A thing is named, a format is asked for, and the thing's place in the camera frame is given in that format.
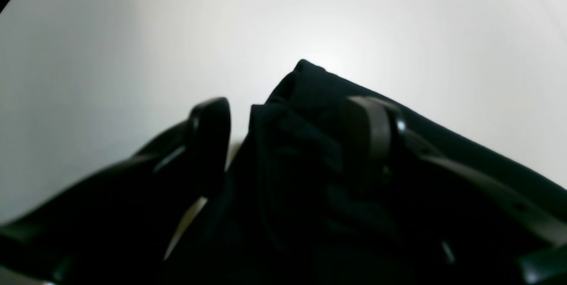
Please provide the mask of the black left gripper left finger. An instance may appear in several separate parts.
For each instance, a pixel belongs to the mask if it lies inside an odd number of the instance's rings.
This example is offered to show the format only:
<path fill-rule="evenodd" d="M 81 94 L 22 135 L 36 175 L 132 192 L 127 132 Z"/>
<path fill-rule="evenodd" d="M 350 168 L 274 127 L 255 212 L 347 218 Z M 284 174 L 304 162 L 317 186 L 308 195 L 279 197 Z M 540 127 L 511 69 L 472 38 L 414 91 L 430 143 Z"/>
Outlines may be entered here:
<path fill-rule="evenodd" d="M 152 285 L 183 214 L 221 190 L 229 102 L 193 107 L 133 156 L 1 226 L 1 265 L 57 285 Z"/>

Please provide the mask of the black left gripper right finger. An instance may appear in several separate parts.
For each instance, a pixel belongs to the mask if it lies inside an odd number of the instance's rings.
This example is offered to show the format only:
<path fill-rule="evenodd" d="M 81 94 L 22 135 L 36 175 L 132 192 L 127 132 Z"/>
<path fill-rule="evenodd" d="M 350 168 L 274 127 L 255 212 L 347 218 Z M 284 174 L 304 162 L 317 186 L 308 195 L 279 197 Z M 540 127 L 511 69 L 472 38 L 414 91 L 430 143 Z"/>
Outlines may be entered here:
<path fill-rule="evenodd" d="M 564 285 L 566 222 L 506 184 L 450 160 L 369 96 L 343 103 L 352 193 L 380 199 L 436 285 Z"/>

